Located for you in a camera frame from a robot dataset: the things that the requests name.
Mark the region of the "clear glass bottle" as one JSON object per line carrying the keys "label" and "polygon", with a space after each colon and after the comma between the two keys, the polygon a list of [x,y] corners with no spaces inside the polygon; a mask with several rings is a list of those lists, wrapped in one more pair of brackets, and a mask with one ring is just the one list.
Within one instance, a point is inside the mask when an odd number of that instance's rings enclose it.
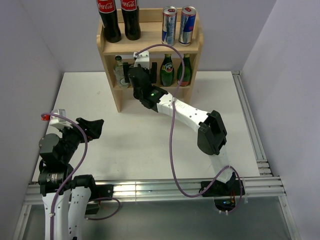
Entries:
{"label": "clear glass bottle", "polygon": [[125,80],[122,57],[116,55],[115,60],[116,64],[113,67],[113,71],[116,77],[116,83],[120,88],[126,89],[130,86],[130,83]]}

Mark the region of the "green glass bottle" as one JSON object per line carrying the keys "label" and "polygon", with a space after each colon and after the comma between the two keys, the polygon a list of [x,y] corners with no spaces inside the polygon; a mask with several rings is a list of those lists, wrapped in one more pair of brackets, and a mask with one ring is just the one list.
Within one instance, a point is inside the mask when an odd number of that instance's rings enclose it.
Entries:
{"label": "green glass bottle", "polygon": [[192,71],[189,53],[185,53],[183,55],[183,63],[184,63],[183,78],[182,78],[182,72],[183,72],[183,64],[182,63],[180,63],[179,68],[177,70],[177,74],[176,74],[177,84],[180,84],[181,87],[188,86],[191,82],[191,79],[192,79],[193,71]]}
{"label": "green glass bottle", "polygon": [[159,71],[161,84],[165,87],[171,86],[173,84],[174,76],[175,70],[172,61],[172,55],[165,54]]}

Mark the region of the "silver blue can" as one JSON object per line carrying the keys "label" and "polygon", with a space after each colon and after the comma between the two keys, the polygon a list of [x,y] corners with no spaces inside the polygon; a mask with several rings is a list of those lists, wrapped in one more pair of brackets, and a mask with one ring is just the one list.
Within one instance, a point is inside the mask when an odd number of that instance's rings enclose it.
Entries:
{"label": "silver blue can", "polygon": [[176,37],[178,10],[174,6],[166,6],[162,9],[162,34],[163,44],[173,46]]}
{"label": "silver blue can", "polygon": [[178,42],[183,46],[188,46],[192,42],[196,14],[197,11],[192,6],[185,6],[181,10]]}

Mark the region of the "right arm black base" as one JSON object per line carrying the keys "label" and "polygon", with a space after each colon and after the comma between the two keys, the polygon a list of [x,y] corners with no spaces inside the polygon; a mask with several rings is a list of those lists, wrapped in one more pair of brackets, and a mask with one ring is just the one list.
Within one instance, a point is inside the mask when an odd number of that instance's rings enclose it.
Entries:
{"label": "right arm black base", "polygon": [[230,180],[227,183],[215,181],[205,193],[203,197],[223,197],[215,199],[215,207],[220,211],[231,211],[236,207],[236,196],[240,196],[243,182],[238,180]]}

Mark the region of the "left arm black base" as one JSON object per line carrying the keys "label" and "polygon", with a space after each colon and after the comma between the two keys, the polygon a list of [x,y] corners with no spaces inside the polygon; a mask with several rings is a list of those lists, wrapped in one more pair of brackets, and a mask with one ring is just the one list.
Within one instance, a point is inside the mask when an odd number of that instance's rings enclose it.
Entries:
{"label": "left arm black base", "polygon": [[89,198],[89,203],[86,206],[85,215],[96,215],[100,209],[101,201],[93,201],[97,198],[107,198],[110,201],[113,197],[114,185],[113,184],[98,184]]}

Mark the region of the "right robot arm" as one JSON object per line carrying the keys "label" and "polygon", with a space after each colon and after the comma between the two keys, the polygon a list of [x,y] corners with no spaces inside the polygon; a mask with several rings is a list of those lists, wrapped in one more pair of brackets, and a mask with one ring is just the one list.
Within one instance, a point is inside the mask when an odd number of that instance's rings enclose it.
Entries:
{"label": "right robot arm", "polygon": [[215,173],[230,165],[226,154],[227,131],[219,112],[206,112],[178,100],[165,89],[154,85],[156,63],[151,69],[123,64],[124,79],[133,87],[133,96],[147,109],[180,121],[197,133],[198,148],[212,161]]}

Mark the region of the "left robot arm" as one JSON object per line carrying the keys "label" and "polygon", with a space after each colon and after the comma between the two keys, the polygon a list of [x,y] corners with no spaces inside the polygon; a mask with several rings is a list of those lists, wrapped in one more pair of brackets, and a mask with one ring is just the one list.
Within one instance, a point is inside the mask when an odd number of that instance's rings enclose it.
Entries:
{"label": "left robot arm", "polygon": [[58,113],[43,114],[43,121],[58,129],[62,136],[46,134],[39,141],[38,184],[45,210],[45,239],[80,240],[89,200],[98,188],[91,174],[74,176],[70,160],[80,144],[99,139],[103,119],[71,121]]}

